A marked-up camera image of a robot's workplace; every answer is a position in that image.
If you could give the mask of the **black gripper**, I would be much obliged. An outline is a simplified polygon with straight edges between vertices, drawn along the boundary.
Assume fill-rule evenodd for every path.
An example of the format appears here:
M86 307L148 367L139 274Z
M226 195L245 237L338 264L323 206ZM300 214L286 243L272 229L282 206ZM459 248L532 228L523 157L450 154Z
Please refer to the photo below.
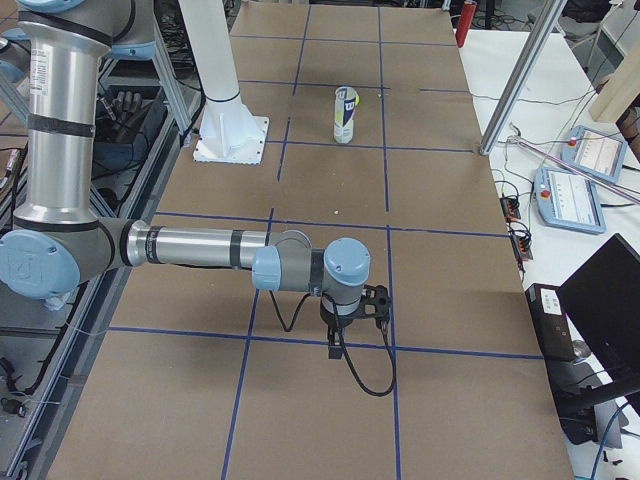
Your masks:
M327 329L328 358L341 359L343 349L336 330L344 329L355 320L366 317L365 303L363 299L349 305L334 303L329 297L323 297L320 303L321 319L329 326Z

